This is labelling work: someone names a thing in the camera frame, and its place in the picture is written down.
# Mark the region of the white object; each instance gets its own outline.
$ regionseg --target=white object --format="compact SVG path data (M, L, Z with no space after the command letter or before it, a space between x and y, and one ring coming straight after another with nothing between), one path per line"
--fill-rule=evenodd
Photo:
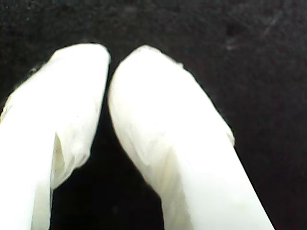
M194 77L141 46L108 93L116 135L162 200L165 230L273 230L231 129Z
M52 191L90 156L110 55L56 51L8 98L0 118L0 229L48 230Z

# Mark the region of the black background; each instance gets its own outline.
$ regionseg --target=black background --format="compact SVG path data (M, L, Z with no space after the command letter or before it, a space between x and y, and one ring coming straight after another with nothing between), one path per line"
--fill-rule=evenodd
M133 49L157 47L184 63L232 128L276 230L304 230L306 15L305 0L1 2L0 100L55 49L104 44L111 77ZM52 215L52 230L163 229L160 200L121 150L106 100L92 156L55 191Z

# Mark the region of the black fabric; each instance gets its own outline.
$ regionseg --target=black fabric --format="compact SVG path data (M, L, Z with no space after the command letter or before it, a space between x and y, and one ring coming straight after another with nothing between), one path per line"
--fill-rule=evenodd
M157 47L184 63L232 128L276 230L304 230L306 13L303 0L2 2L0 100L60 47L104 44L109 80L133 49ZM163 229L160 200L121 150L106 101L92 156L56 190L52 215L52 230Z

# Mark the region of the dark surface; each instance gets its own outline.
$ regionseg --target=dark surface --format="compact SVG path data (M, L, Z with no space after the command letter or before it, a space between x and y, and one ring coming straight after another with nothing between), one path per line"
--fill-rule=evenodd
M184 63L231 126L276 230L307 229L307 1L29 2L1 6L0 100L60 47L106 45L112 76L130 51L155 46ZM52 230L163 229L105 101L91 159L54 193L52 215Z

